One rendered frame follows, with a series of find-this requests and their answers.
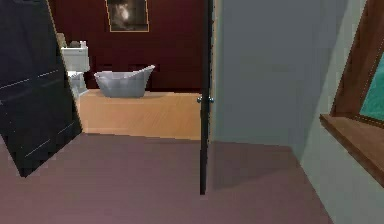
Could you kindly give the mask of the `grey bathtub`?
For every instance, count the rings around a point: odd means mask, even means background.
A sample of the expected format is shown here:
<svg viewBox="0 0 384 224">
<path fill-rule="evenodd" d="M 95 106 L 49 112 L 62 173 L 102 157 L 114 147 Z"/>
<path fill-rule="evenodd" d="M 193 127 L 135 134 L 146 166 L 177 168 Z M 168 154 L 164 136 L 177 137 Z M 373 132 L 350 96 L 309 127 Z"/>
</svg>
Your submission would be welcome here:
<svg viewBox="0 0 384 224">
<path fill-rule="evenodd" d="M 100 71 L 94 74 L 102 94 L 110 98 L 141 98 L 155 65 L 131 72 Z"/>
</svg>

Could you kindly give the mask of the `framed dark wall picture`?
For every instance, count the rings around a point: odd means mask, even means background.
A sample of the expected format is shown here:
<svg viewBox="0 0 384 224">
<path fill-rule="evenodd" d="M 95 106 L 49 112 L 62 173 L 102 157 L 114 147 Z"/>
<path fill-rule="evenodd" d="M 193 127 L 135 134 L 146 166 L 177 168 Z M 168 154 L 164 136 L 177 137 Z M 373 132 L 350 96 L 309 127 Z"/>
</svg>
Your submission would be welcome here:
<svg viewBox="0 0 384 224">
<path fill-rule="evenodd" d="M 150 30 L 147 0 L 105 0 L 111 32 Z"/>
</svg>

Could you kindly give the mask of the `white toilet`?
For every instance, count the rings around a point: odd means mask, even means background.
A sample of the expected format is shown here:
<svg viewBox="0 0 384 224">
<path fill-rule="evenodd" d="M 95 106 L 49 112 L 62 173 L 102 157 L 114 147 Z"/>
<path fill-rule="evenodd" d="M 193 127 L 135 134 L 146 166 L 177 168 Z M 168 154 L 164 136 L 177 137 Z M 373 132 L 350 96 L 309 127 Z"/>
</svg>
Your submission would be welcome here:
<svg viewBox="0 0 384 224">
<path fill-rule="evenodd" d="M 74 98 L 88 91 L 84 74 L 90 70 L 89 51 L 86 41 L 80 41 L 78 47 L 62 47 L 61 53 Z"/>
</svg>

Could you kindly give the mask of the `black room door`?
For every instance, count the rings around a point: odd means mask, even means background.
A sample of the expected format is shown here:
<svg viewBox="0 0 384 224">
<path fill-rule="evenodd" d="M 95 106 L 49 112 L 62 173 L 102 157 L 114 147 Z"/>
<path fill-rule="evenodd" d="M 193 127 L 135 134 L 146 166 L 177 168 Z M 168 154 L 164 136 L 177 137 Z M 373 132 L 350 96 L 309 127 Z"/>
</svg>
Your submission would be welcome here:
<svg viewBox="0 0 384 224">
<path fill-rule="evenodd" d="M 203 62 L 202 62 L 202 88 L 201 96 L 210 96 L 211 87 L 211 55 L 212 55 L 212 11 L 213 0 L 203 0 Z M 210 103 L 200 103 L 201 118 L 201 149 L 200 149 L 200 194 L 205 195 L 207 189 L 207 161 L 208 161 L 208 139 Z"/>
</svg>

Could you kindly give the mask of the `black chest of drawers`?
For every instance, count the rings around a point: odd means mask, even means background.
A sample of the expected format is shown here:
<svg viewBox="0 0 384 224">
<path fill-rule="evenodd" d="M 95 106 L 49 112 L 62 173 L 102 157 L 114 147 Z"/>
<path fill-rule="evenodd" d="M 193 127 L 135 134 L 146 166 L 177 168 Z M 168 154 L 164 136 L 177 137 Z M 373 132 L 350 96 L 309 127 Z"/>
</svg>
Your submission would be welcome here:
<svg viewBox="0 0 384 224">
<path fill-rule="evenodd" d="M 47 0 L 0 0 L 0 136 L 19 175 L 81 133 Z"/>
</svg>

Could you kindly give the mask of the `brown wooden framed window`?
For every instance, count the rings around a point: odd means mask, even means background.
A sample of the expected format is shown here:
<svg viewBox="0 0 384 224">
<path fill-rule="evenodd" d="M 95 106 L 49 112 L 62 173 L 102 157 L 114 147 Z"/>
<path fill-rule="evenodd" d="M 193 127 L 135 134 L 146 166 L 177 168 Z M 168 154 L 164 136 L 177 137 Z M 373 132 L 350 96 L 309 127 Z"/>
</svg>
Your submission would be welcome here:
<svg viewBox="0 0 384 224">
<path fill-rule="evenodd" d="M 384 121 L 362 115 L 384 54 L 384 0 L 366 0 L 332 109 L 321 125 L 384 188 Z"/>
</svg>

